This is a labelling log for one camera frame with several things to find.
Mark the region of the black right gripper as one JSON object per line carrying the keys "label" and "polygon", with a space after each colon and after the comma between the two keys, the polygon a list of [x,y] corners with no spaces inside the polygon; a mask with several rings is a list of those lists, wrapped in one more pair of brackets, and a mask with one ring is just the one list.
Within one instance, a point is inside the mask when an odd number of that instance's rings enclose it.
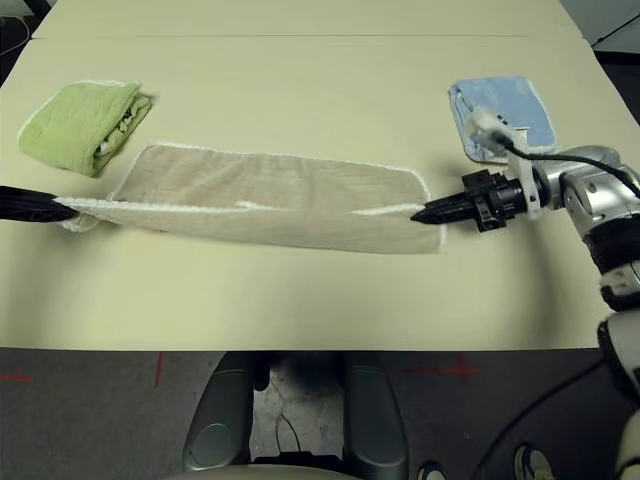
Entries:
{"label": "black right gripper", "polygon": [[517,179],[481,170],[462,177],[464,193],[427,202],[410,219],[428,225],[472,220],[480,232],[504,228],[527,211],[525,194]]}

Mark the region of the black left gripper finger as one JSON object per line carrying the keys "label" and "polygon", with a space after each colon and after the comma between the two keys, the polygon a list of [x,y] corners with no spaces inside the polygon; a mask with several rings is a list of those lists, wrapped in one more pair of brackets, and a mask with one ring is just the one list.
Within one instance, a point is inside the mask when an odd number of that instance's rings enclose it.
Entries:
{"label": "black left gripper finger", "polygon": [[1,205],[3,207],[63,207],[53,194],[10,186],[1,187]]}
{"label": "black left gripper finger", "polygon": [[79,213],[57,203],[46,205],[9,204],[1,206],[1,219],[30,223],[57,223],[76,218]]}

